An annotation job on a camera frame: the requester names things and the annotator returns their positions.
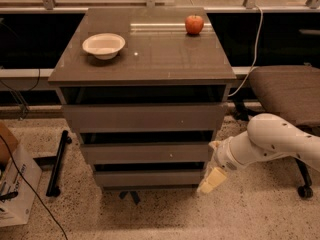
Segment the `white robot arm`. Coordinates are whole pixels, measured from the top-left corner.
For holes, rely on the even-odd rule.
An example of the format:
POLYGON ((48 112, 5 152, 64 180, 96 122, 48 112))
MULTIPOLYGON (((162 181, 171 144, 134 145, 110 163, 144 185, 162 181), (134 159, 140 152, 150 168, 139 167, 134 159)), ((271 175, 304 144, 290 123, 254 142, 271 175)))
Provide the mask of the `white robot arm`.
POLYGON ((320 138, 268 113, 254 116, 245 132, 210 142, 209 150, 212 159, 198 186, 200 193, 210 193, 227 178, 228 172, 282 157, 293 157, 320 170, 320 138))

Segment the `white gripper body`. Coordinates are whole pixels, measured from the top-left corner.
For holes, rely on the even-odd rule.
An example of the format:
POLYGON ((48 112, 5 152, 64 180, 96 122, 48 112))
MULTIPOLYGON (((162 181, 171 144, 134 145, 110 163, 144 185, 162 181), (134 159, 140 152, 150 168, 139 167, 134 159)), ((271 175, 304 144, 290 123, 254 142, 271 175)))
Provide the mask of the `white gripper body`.
POLYGON ((236 171, 245 168, 245 142, 236 137, 229 137, 220 141, 217 150, 213 152, 216 164, 225 171, 236 171))

